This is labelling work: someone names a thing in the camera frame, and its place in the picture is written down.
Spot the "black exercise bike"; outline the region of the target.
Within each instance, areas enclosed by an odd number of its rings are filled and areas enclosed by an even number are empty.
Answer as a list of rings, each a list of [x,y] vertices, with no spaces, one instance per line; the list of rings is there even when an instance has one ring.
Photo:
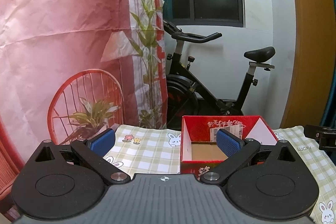
[[[258,50],[247,51],[244,57],[249,59],[249,68],[245,74],[238,98],[236,100],[223,100],[216,98],[191,72],[191,63],[195,61],[192,56],[188,57],[188,64],[181,63],[182,50],[185,42],[204,44],[221,38],[220,32],[209,36],[185,33],[175,24],[164,21],[164,30],[171,38],[176,40],[177,45],[174,53],[167,55],[171,61],[169,74],[166,75],[167,84],[167,128],[180,131],[182,118],[185,115],[214,115],[214,116],[243,116],[242,107],[249,93],[250,87],[256,86],[255,70],[262,68],[266,71],[274,69],[274,65],[268,64],[275,54],[274,47],[265,47]]]

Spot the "red strawberry cardboard box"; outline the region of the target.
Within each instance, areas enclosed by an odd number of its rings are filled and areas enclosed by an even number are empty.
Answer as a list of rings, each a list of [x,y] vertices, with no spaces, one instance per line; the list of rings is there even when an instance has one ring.
[[[252,137],[264,145],[275,145],[278,138],[259,115],[183,116],[180,173],[196,177],[208,172],[229,157],[217,146],[217,132],[225,129],[238,137]]]

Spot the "green plaid bunny tablecloth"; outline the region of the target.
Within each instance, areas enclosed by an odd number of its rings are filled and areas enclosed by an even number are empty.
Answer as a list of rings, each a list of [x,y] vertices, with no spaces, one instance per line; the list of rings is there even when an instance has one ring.
[[[291,143],[314,176],[319,198],[311,217],[315,223],[327,223],[322,220],[322,205],[330,205],[335,211],[335,164],[318,149],[315,140],[303,135],[302,126],[280,128],[274,133],[279,140]],[[179,173],[180,143],[179,131],[121,125],[114,146],[103,158],[131,177],[135,173]]]

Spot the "orange wooden door panel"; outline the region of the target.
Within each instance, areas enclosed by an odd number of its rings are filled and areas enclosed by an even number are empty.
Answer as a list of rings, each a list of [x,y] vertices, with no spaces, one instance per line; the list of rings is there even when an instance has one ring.
[[[318,125],[335,66],[334,0],[295,0],[294,67],[281,126]]]

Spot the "pink printed backdrop cloth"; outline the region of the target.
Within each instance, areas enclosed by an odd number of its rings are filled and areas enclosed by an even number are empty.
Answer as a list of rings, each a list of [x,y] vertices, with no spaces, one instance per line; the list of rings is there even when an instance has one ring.
[[[167,121],[162,0],[1,0],[1,214],[17,217],[11,184],[45,139],[72,134],[76,100],[123,105],[104,127]]]

